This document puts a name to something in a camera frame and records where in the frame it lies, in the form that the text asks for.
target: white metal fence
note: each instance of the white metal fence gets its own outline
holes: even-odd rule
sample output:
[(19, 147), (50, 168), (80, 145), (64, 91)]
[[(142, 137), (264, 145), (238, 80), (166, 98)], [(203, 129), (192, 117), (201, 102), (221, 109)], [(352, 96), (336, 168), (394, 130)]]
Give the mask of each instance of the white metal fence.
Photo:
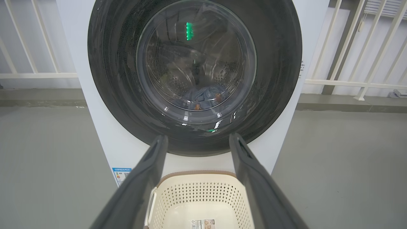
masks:
[[(321, 68), (323, 68), (323, 65), (330, 64), (326, 60), (329, 58), (327, 58), (327, 55), (325, 52), (329, 46), (329, 41), (331, 39), (331, 35), (334, 32), (333, 28), (336, 25), (339, 8), (340, 8), (341, 2), (342, 2), (342, 0), (337, 0), (335, 9), (333, 11), (332, 19), (330, 20), (327, 34), (324, 38), (324, 42), (323, 42), (321, 51), (320, 51), (318, 59), (316, 61), (315, 69), (313, 72), (310, 71), (308, 73), (307, 79), (305, 80), (305, 84), (347, 86), (347, 87), (360, 88), (358, 93), (355, 96), (355, 98), (357, 100), (364, 100), (363, 97), (366, 95), (368, 89), (370, 89), (370, 88), (407, 90), (407, 85), (403, 84), (403, 81), (406, 79), (406, 75), (407, 75), (407, 67), (406, 67), (407, 59), (404, 56), (405, 55), (404, 50), (407, 45), (407, 35), (405, 33), (401, 34), (401, 36), (405, 36), (405, 39), (404, 39), (403, 44), (399, 48), (398, 53), (395, 56), (394, 60), (392, 61), (391, 65), (381, 67), (381, 63), (382, 63), (383, 59), (385, 57), (387, 57), (386, 52), (388, 51), (389, 46), (392, 44), (392, 40), (397, 32), (397, 29), (398, 29), (403, 17), (405, 16), (405, 12), (407, 9), (407, 0), (389, 1), (391, 3), (391, 7), (392, 7), (393, 11), (395, 12), (395, 14), (392, 14), (392, 12), (389, 12), (389, 10), (388, 10), (389, 5), (386, 4), (386, 3), (388, 3), (387, 0), (381, 0), (381, 2), (378, 0), (367, 0), (367, 1), (368, 2), (366, 4), (366, 8), (364, 11), (365, 15), (363, 15), (363, 14), (361, 14), (361, 12), (363, 10), (363, 5), (365, 3), (365, 0), (360, 0), (359, 5), (356, 10), (356, 14), (355, 14), (352, 24), (350, 26), (349, 32), (346, 35), (345, 43), (340, 51), (338, 61), (335, 63), (332, 74), (330, 76), (328, 76), (328, 74), (326, 74), (326, 73), (321, 73)], [(377, 3), (377, 2), (380, 2), (380, 4), (375, 9), (373, 6), (376, 6), (375, 3)], [(377, 44), (377, 42), (375, 42), (374, 44), (371, 44), (371, 41), (374, 36), (377, 36), (377, 33), (375, 33), (375, 30), (377, 28), (377, 24), (382, 15), (382, 12), (384, 9), (386, 9), (386, 7), (387, 7), (386, 16), (392, 17), (393, 18), (392, 22), (391, 22), (391, 24), (389, 24), (387, 31), (385, 31), (385, 30), (382, 31), (382, 33), (383, 34), (385, 33), (386, 35), (383, 39), (383, 42), (380, 44), (380, 48), (377, 51), (377, 54), (375, 55), (373, 62), (366, 63), (366, 61), (365, 61), (366, 56), (369, 55), (369, 58), (372, 58), (372, 55), (374, 55), (371, 52), (371, 49), (373, 49), (374, 46), (379, 45), (379, 44)], [(350, 67), (352, 70), (351, 71), (342, 71), (339, 78), (335, 79), (339, 66), (342, 64), (342, 62), (346, 61), (344, 59), (344, 55), (345, 55), (346, 49), (348, 48), (348, 45), (350, 43), (350, 39), (351, 39), (353, 31), (355, 29), (358, 29), (358, 30), (362, 29), (363, 24), (365, 22), (365, 18), (367, 17), (366, 14), (369, 14), (369, 13), (375, 13), (375, 16), (371, 23), (370, 30), (365, 38), (362, 49), (360, 50), (359, 53), (349, 52), (350, 55), (358, 56), (358, 58), (355, 61), (352, 61), (351, 63), (347, 63), (347, 66)], [(358, 24), (357, 22), (358, 22), (358, 18), (360, 17), (360, 15), (363, 15), (363, 19)], [(367, 75), (364, 77), (363, 74), (360, 73), (361, 72), (360, 69), (361, 69), (361, 67), (366, 69), (366, 65), (368, 65), (368, 64), (370, 64), (369, 70), (367, 72)], [(387, 67), (389, 67), (389, 68), (386, 69), (387, 73), (384, 76), (383, 69), (385, 69)], [(401, 74), (399, 74), (400, 71), (398, 70), (396, 73), (396, 71), (395, 71), (396, 67), (398, 69), (404, 68), (404, 71)]]
[[(53, 40), (39, 3), (51, 12), (47, 17)], [(0, 20), (0, 50), (5, 60), (0, 79), (77, 78), (69, 49), (64, 47), (55, 0), (4, 0), (0, 2)]]

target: white railing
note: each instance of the white railing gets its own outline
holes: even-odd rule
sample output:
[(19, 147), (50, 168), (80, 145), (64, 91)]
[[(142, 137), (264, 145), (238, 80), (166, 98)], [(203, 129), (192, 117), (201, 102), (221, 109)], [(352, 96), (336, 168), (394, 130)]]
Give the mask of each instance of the white railing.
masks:
[[(369, 88), (407, 90), (407, 85), (402, 85), (403, 80), (405, 80), (406, 76), (407, 76), (407, 68), (405, 68), (404, 72), (401, 75), (394, 74), (396, 66), (398, 66), (398, 69), (400, 67), (407, 66), (407, 59), (403, 58), (403, 52), (407, 45), (407, 38), (405, 38), (401, 48), (399, 49), (399, 51), (397, 53), (397, 56), (395, 56), (395, 59), (392, 62), (390, 68), (388, 69), (387, 74), (385, 74), (386, 76), (385, 77), (378, 76), (378, 75), (384, 75), (382, 69), (381, 69), (380, 74), (378, 74), (378, 69), (381, 66), (383, 59), (385, 58), (389, 45), (392, 43), (392, 40), (396, 34), (397, 28), (399, 27), (404, 15), (405, 15), (405, 12), (407, 9), (407, 0), (402, 0), (400, 2), (400, 6), (398, 7), (397, 13), (395, 14), (391, 24), (388, 26), (387, 34), (384, 37), (384, 40), (380, 46), (380, 49), (378, 50), (378, 53), (376, 54), (376, 56), (374, 58), (373, 63), (371, 63), (371, 66), (367, 72), (366, 77), (360, 76), (361, 75), (360, 68), (361, 67), (366, 68), (366, 61), (364, 61), (365, 60), (364, 57), (366, 57), (368, 55), (370, 58), (372, 55), (370, 51), (372, 49), (373, 44), (370, 44), (370, 41), (372, 40), (372, 37), (377, 36), (377, 33), (375, 33), (375, 30), (376, 30), (377, 24), (379, 22), (379, 18), (382, 14), (382, 11), (386, 5), (386, 1), (387, 0), (382, 0), (380, 3), (380, 6), (377, 9), (377, 13), (373, 19), (369, 33), (367, 34), (367, 37), (364, 41), (362, 49), (359, 52), (359, 56), (358, 56), (356, 62), (346, 63), (347, 66), (351, 66), (352, 64), (354, 64), (353, 67), (351, 67), (352, 71), (351, 72), (345, 71), (345, 73), (344, 73), (344, 71), (342, 71), (339, 78), (335, 79), (335, 76), (338, 73), (339, 66), (341, 64), (343, 64), (342, 63), (343, 61), (345, 61), (344, 55), (345, 55), (346, 49), (348, 48), (348, 45), (350, 43), (352, 33), (354, 32), (355, 29), (357, 29), (356, 26), (358, 26), (357, 25), (358, 18), (360, 15), (363, 15), (363, 14), (361, 14), (361, 11), (362, 11), (363, 5), (365, 3), (365, 0), (360, 0), (358, 8), (356, 10), (356, 14), (353, 18), (352, 24), (351, 24), (348, 34), (346, 36), (345, 43), (340, 52), (338, 61), (336, 62), (335, 66), (333, 68), (333, 73), (330, 76), (327, 76), (327, 74), (321, 73), (321, 68), (325, 67), (324, 64), (329, 65), (329, 63), (324, 63), (324, 60), (329, 59), (326, 56), (326, 49), (327, 49), (327, 46), (329, 46), (327, 44), (329, 42), (331, 34), (334, 31), (333, 28), (335, 27), (335, 23), (337, 22), (338, 12), (339, 12), (339, 8), (340, 8), (341, 2), (342, 2), (342, 0), (337, 0), (337, 4), (335, 6), (335, 9), (334, 9), (334, 12), (332, 15), (332, 19), (330, 20), (330, 25), (329, 25), (329, 28), (327, 31), (327, 35), (324, 38), (322, 49), (321, 49), (318, 59), (316, 61), (314, 72), (310, 71), (310, 73), (307, 76), (307, 79), (305, 80), (305, 84), (359, 87), (360, 88), (359, 92), (355, 96), (355, 99), (357, 99), (357, 100), (364, 100), (363, 97), (366, 95)], [(359, 24), (359, 30), (361, 29), (360, 26), (363, 26), (362, 25), (363, 23), (364, 23), (364, 19)]]
[[(15, 32), (17, 33), (19, 42), (21, 43), (22, 49), (24, 50), (24, 54), (27, 57), (28, 63), (29, 63), (29, 68), (31, 69), (31, 73), (19, 73), (16, 66), (15, 62), (19, 62), (18, 58), (13, 58), (10, 56), (9, 51), (14, 51), (14, 47), (12, 46), (7, 46), (2, 39), (2, 34), (0, 34), (0, 50), (6, 60), (7, 66), (9, 67), (9, 71), (6, 72), (11, 72), (11, 73), (4, 73), (5, 71), (2, 70), (2, 73), (0, 73), (0, 79), (50, 79), (50, 78), (77, 78), (76, 73), (64, 73), (61, 72), (60, 66), (58, 64), (55, 52), (53, 50), (53, 47), (51, 45), (51, 41), (49, 38), (49, 35), (47, 33), (46, 26), (44, 24), (43, 17), (41, 15), (38, 1), (37, 0), (28, 0), (31, 1), (32, 5), (32, 10), (34, 11), (35, 17), (36, 17), (36, 22), (31, 22), (31, 23), (37, 23), (39, 26), (39, 29), (42, 34), (42, 39), (45, 42), (46, 46), (46, 51), (42, 50), (42, 52), (46, 52), (46, 55), (49, 56), (50, 58), (50, 64), (51, 64), (51, 72), (41, 72), (38, 70), (38, 67), (36, 65), (35, 58), (33, 57), (33, 53), (30, 51), (28, 44), (27, 44), (27, 39), (32, 39), (30, 37), (23, 36), (23, 31), (20, 28), (17, 20), (16, 20), (16, 9), (13, 9), (13, 1), (11, 0), (4, 0), (5, 6), (7, 8), (9, 17), (11, 18), (12, 26), (10, 28), (14, 27)], [(4, 20), (7, 15), (1, 15), (2, 18), (0, 20)]]

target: basket handle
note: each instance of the basket handle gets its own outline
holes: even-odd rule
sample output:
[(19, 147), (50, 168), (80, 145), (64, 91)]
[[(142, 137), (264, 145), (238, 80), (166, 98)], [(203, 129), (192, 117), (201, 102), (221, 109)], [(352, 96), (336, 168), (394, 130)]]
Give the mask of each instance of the basket handle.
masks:
[(91, 229), (143, 228), (151, 190), (161, 179), (168, 137), (158, 136), (116, 190)]
[(242, 136), (229, 136), (237, 179), (245, 186), (256, 229), (307, 229), (266, 169), (251, 152)]
[(150, 223), (151, 223), (151, 218), (153, 217), (153, 212), (154, 212), (154, 205), (155, 205), (155, 200), (157, 198), (157, 187), (155, 187), (152, 191), (151, 191), (151, 195), (150, 195), (150, 201), (149, 201), (149, 205), (147, 208), (147, 214), (146, 214), (146, 220), (144, 221), (144, 225), (150, 227)]

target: washing machine drum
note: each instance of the washing machine drum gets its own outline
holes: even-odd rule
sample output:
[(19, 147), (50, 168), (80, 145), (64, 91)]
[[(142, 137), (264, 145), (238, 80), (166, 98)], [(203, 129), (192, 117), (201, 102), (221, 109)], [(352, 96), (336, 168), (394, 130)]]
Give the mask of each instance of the washing machine drum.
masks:
[(102, 0), (89, 63), (109, 111), (150, 144), (184, 156), (229, 151), (262, 134), (287, 105), (301, 66), (291, 0)]

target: washing machine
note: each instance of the washing machine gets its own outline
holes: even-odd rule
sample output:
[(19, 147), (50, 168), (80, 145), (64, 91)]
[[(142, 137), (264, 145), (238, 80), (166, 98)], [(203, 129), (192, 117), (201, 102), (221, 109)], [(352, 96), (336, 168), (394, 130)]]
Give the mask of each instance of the washing machine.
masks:
[(237, 133), (272, 172), (329, 0), (57, 0), (117, 185), (158, 135), (163, 176), (235, 172)]
[(270, 174), (328, 3), (57, 0), (119, 186), (92, 228), (306, 228)]

